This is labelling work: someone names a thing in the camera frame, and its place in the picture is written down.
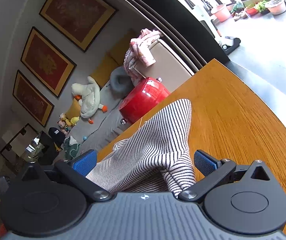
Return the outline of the pink metal bowl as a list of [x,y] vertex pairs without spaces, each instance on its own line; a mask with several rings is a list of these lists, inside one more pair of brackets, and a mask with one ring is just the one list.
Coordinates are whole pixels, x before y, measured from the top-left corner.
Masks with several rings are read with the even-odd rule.
[[266,2],[265,7],[273,14],[280,15],[286,12],[285,0],[270,0]]

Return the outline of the grey neck pillow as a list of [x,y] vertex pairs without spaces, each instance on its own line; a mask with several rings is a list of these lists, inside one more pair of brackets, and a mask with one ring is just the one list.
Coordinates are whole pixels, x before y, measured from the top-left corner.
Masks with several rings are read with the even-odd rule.
[[112,91],[121,98],[125,98],[134,89],[131,78],[122,66],[111,72],[110,86]]

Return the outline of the grey striped knit garment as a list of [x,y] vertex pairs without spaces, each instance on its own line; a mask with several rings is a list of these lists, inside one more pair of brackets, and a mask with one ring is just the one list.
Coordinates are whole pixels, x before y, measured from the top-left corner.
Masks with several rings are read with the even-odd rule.
[[188,144],[191,116],[190,100],[170,103],[115,143],[86,178],[110,193],[170,191],[177,196],[196,182]]

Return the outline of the red framed picture middle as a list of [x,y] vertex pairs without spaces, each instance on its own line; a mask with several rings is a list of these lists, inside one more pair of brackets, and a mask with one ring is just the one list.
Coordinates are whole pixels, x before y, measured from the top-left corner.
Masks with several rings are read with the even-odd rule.
[[30,30],[21,62],[56,98],[60,97],[76,67],[76,63],[36,27]]

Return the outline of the grey covered sofa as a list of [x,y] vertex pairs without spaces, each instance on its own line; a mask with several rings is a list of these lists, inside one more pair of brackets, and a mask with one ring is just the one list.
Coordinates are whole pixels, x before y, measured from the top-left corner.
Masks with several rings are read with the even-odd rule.
[[108,111],[103,113],[98,110],[93,116],[93,124],[84,119],[79,120],[69,133],[80,144],[77,155],[91,149],[102,150],[132,125],[122,121],[119,105],[123,99],[112,90],[109,82],[100,90],[100,96],[101,103],[108,107]]

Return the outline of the red framed picture lower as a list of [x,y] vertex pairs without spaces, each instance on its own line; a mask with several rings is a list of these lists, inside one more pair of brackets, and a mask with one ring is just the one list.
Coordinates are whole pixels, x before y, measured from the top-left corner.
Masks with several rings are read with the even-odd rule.
[[54,105],[20,70],[16,72],[12,95],[42,127],[46,127]]

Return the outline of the red plastic basin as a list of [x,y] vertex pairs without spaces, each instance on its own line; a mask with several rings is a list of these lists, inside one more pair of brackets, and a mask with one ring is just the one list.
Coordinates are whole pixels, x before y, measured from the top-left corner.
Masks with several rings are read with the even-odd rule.
[[248,5],[247,7],[244,8],[244,11],[250,17],[252,17],[253,15],[258,14],[258,10],[256,9],[256,5],[255,4]]

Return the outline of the pink basin far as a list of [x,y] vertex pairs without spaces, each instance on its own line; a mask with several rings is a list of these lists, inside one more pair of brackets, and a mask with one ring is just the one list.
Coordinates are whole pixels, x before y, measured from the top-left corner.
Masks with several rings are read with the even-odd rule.
[[216,16],[219,22],[224,22],[231,17],[231,13],[225,4],[217,5],[211,9],[211,14]]

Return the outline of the white goose plush toy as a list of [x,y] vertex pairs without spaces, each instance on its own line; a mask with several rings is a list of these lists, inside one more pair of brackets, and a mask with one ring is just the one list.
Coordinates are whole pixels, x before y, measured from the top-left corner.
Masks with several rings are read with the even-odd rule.
[[100,87],[96,81],[91,76],[88,76],[87,80],[87,85],[73,83],[71,85],[71,93],[81,107],[80,116],[90,124],[94,124],[92,116],[98,109],[106,113],[108,107],[101,104]]

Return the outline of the beige cabinet box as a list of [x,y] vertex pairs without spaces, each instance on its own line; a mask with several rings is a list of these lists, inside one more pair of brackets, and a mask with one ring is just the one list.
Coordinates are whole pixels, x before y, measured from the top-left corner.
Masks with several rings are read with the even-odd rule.
[[134,69],[143,77],[153,77],[155,79],[160,77],[164,82],[172,75],[179,79],[188,79],[193,76],[194,73],[188,65],[161,38],[154,41],[148,49],[155,59],[155,63],[146,67],[139,61],[134,65]]

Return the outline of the yellow cushion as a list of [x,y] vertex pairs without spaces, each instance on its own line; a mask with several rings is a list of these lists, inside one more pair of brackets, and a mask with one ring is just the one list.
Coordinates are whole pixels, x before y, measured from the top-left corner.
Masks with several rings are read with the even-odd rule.
[[68,120],[74,117],[80,117],[81,106],[78,104],[76,99],[73,99],[70,108],[66,111],[65,116]]

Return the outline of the red framed picture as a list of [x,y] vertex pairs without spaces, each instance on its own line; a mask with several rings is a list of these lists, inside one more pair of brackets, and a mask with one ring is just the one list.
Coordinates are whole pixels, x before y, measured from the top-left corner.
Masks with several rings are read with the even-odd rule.
[[116,12],[104,0],[46,0],[39,15],[85,52]]
[[56,98],[60,97],[76,67],[76,63],[36,27],[30,30],[21,62]]
[[54,105],[20,70],[16,72],[12,95],[42,127],[46,127]]

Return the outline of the red round stool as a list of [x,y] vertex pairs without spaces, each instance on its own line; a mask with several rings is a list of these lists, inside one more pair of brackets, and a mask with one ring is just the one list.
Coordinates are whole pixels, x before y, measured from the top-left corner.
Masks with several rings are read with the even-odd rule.
[[123,99],[119,111],[125,122],[133,124],[169,95],[160,81],[147,77]]

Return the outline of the pink clothes pile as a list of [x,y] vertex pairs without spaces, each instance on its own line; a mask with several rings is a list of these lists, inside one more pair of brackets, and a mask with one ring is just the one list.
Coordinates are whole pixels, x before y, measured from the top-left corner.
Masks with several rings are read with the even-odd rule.
[[141,62],[145,68],[148,68],[156,63],[149,46],[161,37],[160,31],[145,28],[141,29],[139,37],[130,40],[129,49],[125,53],[123,68],[134,86],[137,86],[143,79],[142,75],[135,70],[135,64]]

